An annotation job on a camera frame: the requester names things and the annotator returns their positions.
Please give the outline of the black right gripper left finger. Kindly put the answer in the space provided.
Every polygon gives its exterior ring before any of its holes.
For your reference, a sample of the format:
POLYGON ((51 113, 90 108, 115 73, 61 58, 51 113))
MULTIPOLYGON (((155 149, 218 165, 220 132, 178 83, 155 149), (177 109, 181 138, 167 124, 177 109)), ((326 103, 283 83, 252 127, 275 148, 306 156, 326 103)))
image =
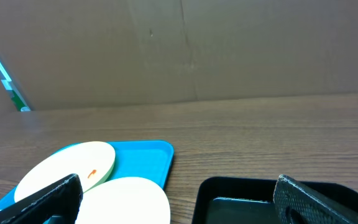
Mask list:
POLYGON ((69 174, 1 210, 0 224, 44 223, 50 218, 54 223, 74 224, 82 199, 79 176, 69 174))

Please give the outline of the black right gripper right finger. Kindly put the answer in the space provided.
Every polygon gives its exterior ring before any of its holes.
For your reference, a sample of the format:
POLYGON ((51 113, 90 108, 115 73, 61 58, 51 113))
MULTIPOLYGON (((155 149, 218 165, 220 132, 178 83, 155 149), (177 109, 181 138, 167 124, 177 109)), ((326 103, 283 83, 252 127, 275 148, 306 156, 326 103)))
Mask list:
POLYGON ((358 213, 305 184, 280 175, 273 202, 280 223, 358 224, 358 213))

